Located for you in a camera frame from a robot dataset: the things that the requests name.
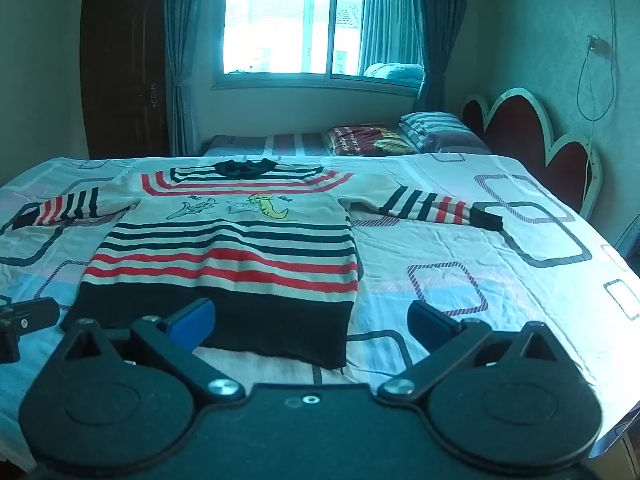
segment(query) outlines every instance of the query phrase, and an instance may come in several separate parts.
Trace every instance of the window frame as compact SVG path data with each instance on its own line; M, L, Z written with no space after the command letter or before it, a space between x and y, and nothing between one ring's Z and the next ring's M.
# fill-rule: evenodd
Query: window frame
M382 92L401 96L415 96L419 84L409 82L390 82L375 77L334 74L334 41L337 13L337 0L329 0L329 28L327 41L326 69L324 73L279 73L250 72L225 74L223 69L224 33L226 18L226 0L214 0L213 42L210 51L213 66L212 90L237 88L324 88L347 89L369 92ZM413 1L414 19L418 22L418 6Z

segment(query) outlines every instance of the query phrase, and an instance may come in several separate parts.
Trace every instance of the red pillow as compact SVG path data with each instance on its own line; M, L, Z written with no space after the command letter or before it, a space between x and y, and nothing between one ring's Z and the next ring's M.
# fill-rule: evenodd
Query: red pillow
M418 153L403 134L382 123L338 126L327 132L329 149L334 155L387 156Z

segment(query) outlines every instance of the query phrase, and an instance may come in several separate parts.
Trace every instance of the headboard panel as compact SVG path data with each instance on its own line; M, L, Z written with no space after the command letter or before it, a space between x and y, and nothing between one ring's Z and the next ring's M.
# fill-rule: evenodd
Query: headboard panel
M554 143L546 110L524 88L505 92L491 110L487 109L484 98L472 95L466 99L460 117L495 155L519 160L540 184L588 218L602 184L602 167L587 138L565 134ZM588 188L583 200L587 159Z

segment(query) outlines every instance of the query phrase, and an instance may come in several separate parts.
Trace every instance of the sweater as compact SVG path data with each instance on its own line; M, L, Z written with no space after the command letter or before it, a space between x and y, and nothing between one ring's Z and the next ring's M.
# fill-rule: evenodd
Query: sweater
M127 210L89 262L64 330L80 317L125 328L209 298L216 324L204 346L337 368L346 364L358 290L352 203L401 219L502 229L499 216L381 174L267 159L126 175L47 200L14 229Z

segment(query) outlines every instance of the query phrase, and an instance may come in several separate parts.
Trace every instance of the wooden door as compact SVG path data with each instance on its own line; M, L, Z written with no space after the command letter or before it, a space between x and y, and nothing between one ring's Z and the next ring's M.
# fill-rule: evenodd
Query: wooden door
M163 0L82 0L80 42L91 158L169 155Z

